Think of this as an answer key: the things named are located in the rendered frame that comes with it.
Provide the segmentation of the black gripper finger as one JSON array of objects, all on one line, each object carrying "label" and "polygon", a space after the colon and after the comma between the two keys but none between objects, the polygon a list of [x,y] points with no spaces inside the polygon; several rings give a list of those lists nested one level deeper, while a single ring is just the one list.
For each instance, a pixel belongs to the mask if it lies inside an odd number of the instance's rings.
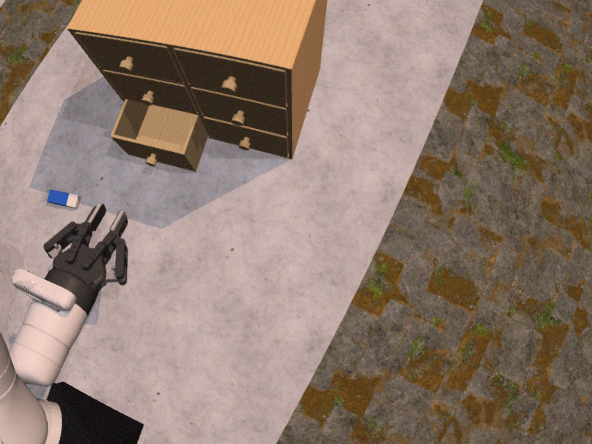
[{"label": "black gripper finger", "polygon": [[106,273],[106,279],[103,283],[119,282],[120,285],[125,285],[127,283],[128,248],[125,240],[121,238],[127,225],[128,220],[126,212],[120,210],[109,229],[110,232],[108,232],[101,242],[98,242],[95,248],[82,262],[83,268],[89,270],[100,255],[103,255],[106,265],[116,249],[115,265],[111,267],[109,273]]},{"label": "black gripper finger", "polygon": [[81,244],[89,247],[92,232],[96,231],[105,213],[105,205],[99,203],[93,207],[85,222],[80,224],[70,222],[43,245],[48,256],[54,260],[57,255],[62,253],[72,243],[66,260],[69,264],[73,264],[76,261]]}]

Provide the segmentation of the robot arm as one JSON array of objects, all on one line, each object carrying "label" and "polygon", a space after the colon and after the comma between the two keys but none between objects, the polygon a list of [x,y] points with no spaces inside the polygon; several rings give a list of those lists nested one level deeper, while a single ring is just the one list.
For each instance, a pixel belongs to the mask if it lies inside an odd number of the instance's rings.
[{"label": "robot arm", "polygon": [[63,287],[19,268],[11,280],[33,301],[9,351],[0,332],[0,444],[58,444],[59,405],[26,384],[55,382],[88,316]]}]

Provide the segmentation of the brown wooden drawer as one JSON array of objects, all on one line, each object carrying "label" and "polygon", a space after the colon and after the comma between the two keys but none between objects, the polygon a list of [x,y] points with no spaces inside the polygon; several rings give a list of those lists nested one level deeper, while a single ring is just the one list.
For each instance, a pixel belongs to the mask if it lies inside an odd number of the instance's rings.
[{"label": "brown wooden drawer", "polygon": [[183,83],[167,46],[79,32],[75,34],[101,68]]},{"label": "brown wooden drawer", "polygon": [[197,113],[185,85],[108,70],[103,71],[124,98],[138,100],[146,105],[153,103]]},{"label": "brown wooden drawer", "polygon": [[199,115],[125,99],[110,137],[147,165],[196,172],[208,136]]},{"label": "brown wooden drawer", "polygon": [[[249,148],[288,157],[288,137],[275,133],[246,127],[233,123],[204,117],[213,139],[239,145],[242,150]],[[250,142],[250,143],[249,143]]]},{"label": "brown wooden drawer", "polygon": [[[288,133],[287,109],[236,96],[191,87],[203,115],[280,134]],[[243,117],[244,115],[244,117]]]},{"label": "brown wooden drawer", "polygon": [[287,105],[286,70],[179,48],[175,52],[190,85]]}]

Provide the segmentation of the brown wooden chest of drawers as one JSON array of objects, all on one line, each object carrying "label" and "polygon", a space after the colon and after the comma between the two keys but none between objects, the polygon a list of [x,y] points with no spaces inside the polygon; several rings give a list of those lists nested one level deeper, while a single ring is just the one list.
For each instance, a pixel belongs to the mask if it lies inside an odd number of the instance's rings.
[{"label": "brown wooden chest of drawers", "polygon": [[[167,46],[197,113],[213,139],[175,48],[206,53],[281,70],[287,75],[287,105],[244,99],[288,109],[289,159],[293,159],[320,71],[327,0],[82,0],[67,29],[124,102],[124,98],[80,39],[86,33]],[[309,94],[310,93],[310,94]]]}]

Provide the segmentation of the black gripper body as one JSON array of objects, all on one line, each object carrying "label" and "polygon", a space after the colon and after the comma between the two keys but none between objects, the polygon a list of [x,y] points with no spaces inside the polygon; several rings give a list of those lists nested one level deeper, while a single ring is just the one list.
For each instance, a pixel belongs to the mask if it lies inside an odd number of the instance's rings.
[{"label": "black gripper body", "polygon": [[[73,264],[69,264],[66,260],[70,248],[62,252],[54,258],[53,267],[45,277],[45,280],[73,293],[77,299],[75,304],[81,307],[87,316],[96,301],[99,291],[107,284],[103,283],[106,279],[107,271],[105,271],[105,260],[102,255],[100,255],[91,269],[85,270],[82,266],[83,260],[93,249],[81,244],[76,261]],[[58,270],[57,268],[63,270]]]}]

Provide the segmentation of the blue eraser with white tip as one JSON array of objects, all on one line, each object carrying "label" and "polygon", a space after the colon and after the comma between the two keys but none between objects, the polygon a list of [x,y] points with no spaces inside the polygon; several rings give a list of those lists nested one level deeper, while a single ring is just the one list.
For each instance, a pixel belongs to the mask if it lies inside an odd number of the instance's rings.
[{"label": "blue eraser with white tip", "polygon": [[80,200],[79,195],[50,190],[47,202],[78,209]]}]

